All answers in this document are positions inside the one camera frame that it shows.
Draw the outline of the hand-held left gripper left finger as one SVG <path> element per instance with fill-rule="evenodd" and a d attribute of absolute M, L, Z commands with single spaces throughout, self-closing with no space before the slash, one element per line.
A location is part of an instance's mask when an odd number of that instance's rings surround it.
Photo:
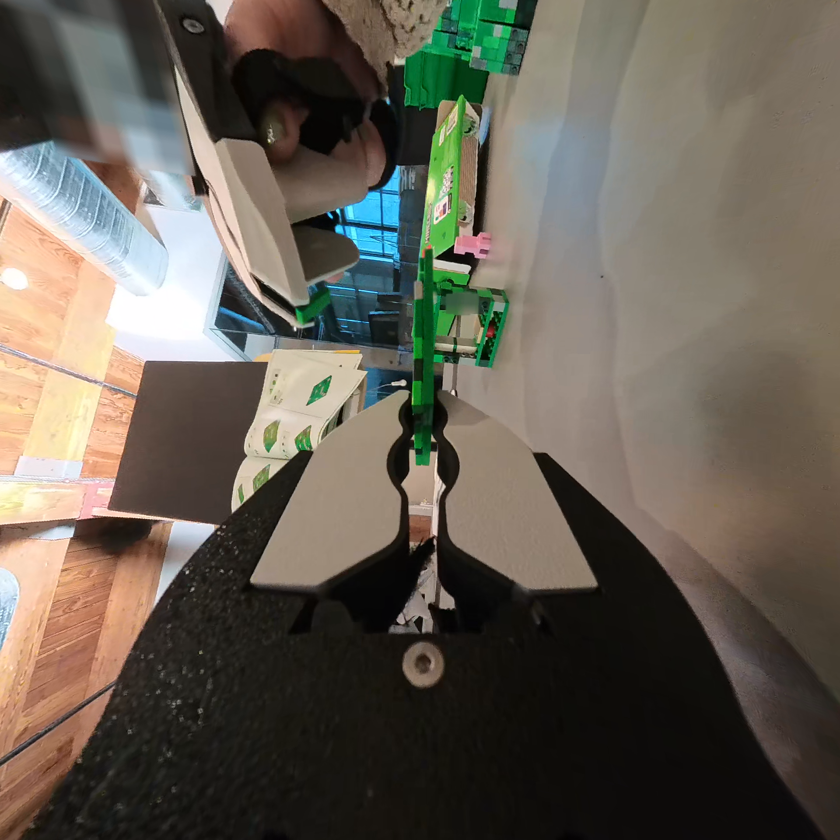
<path fill-rule="evenodd" d="M 324 593 L 390 547 L 407 516 L 389 456 L 404 439 L 400 390 L 343 423 L 312 453 L 250 577 L 259 589 Z"/>

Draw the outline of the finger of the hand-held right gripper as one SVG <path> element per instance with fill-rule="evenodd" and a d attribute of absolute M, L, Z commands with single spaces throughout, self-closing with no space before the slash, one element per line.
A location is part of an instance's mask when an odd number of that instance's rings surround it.
<path fill-rule="evenodd" d="M 212 108 L 201 110 L 193 91 L 178 91 L 177 100 L 181 107 L 192 156 L 194 189 L 203 200 L 229 264 L 233 267 L 236 277 L 268 311 L 276 314 L 291 327 L 297 327 L 295 309 L 291 309 L 282 298 L 249 274 L 245 258 L 239 251 L 236 235 L 224 216 L 224 211 L 230 209 L 230 205 L 223 191 L 224 181 L 217 157 L 217 142 L 222 139 L 253 141 L 231 136 L 231 129 L 219 129 L 213 124 L 215 111 Z"/>
<path fill-rule="evenodd" d="M 291 309 L 309 303 L 301 258 L 283 195 L 263 149 L 255 142 L 217 142 L 223 191 L 230 209 L 225 220 L 235 233 L 248 273 Z"/>

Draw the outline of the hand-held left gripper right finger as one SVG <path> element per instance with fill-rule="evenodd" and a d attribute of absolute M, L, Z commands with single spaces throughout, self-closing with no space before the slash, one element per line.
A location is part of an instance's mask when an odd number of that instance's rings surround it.
<path fill-rule="evenodd" d="M 442 392 L 458 474 L 444 508 L 457 550 L 529 594 L 593 592 L 595 576 L 529 446 Z"/>

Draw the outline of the small green lego brick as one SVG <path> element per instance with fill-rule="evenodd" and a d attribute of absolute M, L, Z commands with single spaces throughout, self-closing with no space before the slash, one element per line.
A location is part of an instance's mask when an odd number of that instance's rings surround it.
<path fill-rule="evenodd" d="M 310 291 L 309 300 L 300 306 L 295 307 L 295 317 L 298 329 L 307 329 L 312 326 L 317 317 L 331 306 L 331 294 L 325 284 L 320 284 Z"/>

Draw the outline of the green lego plate assembly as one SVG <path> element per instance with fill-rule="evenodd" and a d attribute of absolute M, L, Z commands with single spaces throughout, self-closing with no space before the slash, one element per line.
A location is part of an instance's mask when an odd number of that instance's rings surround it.
<path fill-rule="evenodd" d="M 434 252 L 424 246 L 418 262 L 413 303 L 413 451 L 417 466 L 428 466 L 432 454 L 436 318 Z"/>

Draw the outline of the person's right forearm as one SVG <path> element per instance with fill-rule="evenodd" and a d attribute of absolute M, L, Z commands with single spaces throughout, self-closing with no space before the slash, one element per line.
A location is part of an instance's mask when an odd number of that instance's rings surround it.
<path fill-rule="evenodd" d="M 383 91 L 396 60 L 423 48 L 435 31 L 447 1 L 323 1 L 373 69 Z"/>

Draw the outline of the lego instruction booklet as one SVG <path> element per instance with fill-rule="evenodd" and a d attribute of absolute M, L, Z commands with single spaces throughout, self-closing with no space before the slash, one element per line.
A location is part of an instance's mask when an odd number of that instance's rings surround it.
<path fill-rule="evenodd" d="M 357 414 L 365 391 L 360 351 L 274 350 L 245 436 L 245 459 L 234 480 L 231 511 L 297 455 L 315 450 Z"/>

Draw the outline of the small green lego build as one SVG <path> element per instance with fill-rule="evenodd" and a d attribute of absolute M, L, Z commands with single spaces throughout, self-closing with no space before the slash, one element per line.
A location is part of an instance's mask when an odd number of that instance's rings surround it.
<path fill-rule="evenodd" d="M 434 283 L 434 362 L 491 368 L 505 328 L 509 300 L 504 290 Z"/>

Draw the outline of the large green pixelated lego build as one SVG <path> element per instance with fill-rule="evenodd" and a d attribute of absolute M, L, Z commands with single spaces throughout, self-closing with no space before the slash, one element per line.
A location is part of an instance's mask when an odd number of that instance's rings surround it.
<path fill-rule="evenodd" d="M 484 100 L 491 75 L 518 76 L 536 1 L 452 1 L 423 47 L 405 60 L 404 103 Z"/>

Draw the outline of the person's right hand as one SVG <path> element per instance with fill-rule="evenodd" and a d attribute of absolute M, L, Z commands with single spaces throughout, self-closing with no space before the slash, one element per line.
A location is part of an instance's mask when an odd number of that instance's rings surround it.
<path fill-rule="evenodd" d="M 364 57 L 362 47 L 323 2 L 232 2 L 224 33 L 232 60 L 256 49 L 273 50 L 289 60 L 331 60 L 365 104 L 382 98 L 382 82 Z M 307 118 L 306 108 L 294 101 L 280 99 L 265 106 L 259 118 L 259 142 L 273 163 L 284 163 L 293 157 Z M 338 143 L 331 156 L 364 173 L 369 187 L 378 188 L 386 181 L 385 146 L 371 119 L 365 119 L 348 142 Z"/>

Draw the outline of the glass partition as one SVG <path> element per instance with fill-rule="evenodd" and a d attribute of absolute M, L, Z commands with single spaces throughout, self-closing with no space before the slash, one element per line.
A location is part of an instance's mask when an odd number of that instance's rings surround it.
<path fill-rule="evenodd" d="M 427 171 L 426 165 L 401 166 L 381 190 L 332 213 L 334 232 L 358 247 L 360 260 L 318 284 L 329 290 L 330 303 L 310 327 L 295 329 L 269 311 L 225 260 L 205 335 L 236 359 L 247 361 L 299 343 L 370 348 L 403 364 L 412 344 L 413 283 Z"/>

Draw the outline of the black flat panel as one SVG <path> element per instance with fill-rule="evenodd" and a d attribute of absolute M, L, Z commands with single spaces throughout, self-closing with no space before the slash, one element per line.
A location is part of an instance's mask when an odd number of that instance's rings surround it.
<path fill-rule="evenodd" d="M 150 361 L 108 508 L 221 524 L 231 512 L 267 362 Z"/>

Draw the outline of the green cardboard box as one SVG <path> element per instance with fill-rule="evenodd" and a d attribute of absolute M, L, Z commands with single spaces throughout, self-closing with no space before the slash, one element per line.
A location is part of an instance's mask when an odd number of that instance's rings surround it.
<path fill-rule="evenodd" d="M 464 96 L 438 106 L 421 234 L 421 251 L 431 246 L 436 258 L 455 255 L 458 235 L 482 232 L 476 226 L 480 115 Z"/>

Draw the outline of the silver ventilation duct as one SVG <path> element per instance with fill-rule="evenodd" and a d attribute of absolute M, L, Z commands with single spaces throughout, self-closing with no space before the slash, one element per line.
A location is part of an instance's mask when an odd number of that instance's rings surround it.
<path fill-rule="evenodd" d="M 84 163 L 52 142 L 1 153 L 2 195 L 138 297 L 161 288 L 168 255 L 159 239 Z"/>

